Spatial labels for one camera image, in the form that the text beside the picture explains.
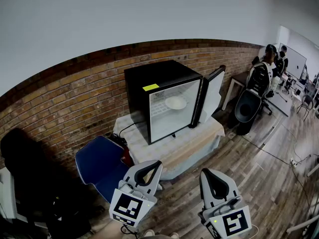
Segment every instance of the checkered tablecloth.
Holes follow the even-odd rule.
[[[133,123],[130,115],[117,118],[114,133]],[[218,146],[220,136],[225,136],[223,126],[214,118],[199,123],[195,128],[184,128],[172,136],[165,137],[151,145],[145,141],[135,125],[121,133],[128,143],[130,154],[135,163],[160,160],[163,163],[163,178],[171,178],[192,166]]]

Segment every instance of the whiteboard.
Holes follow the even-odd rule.
[[[279,52],[281,51],[281,46],[284,44],[280,43]],[[304,66],[306,64],[307,58],[303,55],[299,54],[297,51],[294,51],[292,48],[289,48],[287,45],[286,56],[288,57],[288,67],[287,72],[295,76],[298,80],[301,77],[301,73],[303,72]]]

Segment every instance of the brick wall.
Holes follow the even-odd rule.
[[[0,97],[0,139],[22,128],[42,142],[49,158],[77,176],[75,153],[111,132],[116,118],[129,113],[125,69],[173,59],[208,75],[224,64],[223,101],[231,76],[248,70],[259,49],[235,41],[179,39],[124,45],[65,61]]]

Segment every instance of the person's arm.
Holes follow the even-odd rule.
[[[123,233],[121,232],[122,223],[111,221],[100,231],[90,237],[90,239],[122,239]]]

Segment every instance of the white cable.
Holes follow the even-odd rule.
[[[255,236],[258,234],[258,232],[259,232],[259,228],[258,228],[257,226],[255,226],[255,225],[253,225],[253,224],[252,224],[252,226],[254,226],[254,227],[256,227],[256,228],[257,228],[257,233],[256,233],[254,236],[250,237],[249,239],[251,239],[251,238],[255,237]]]

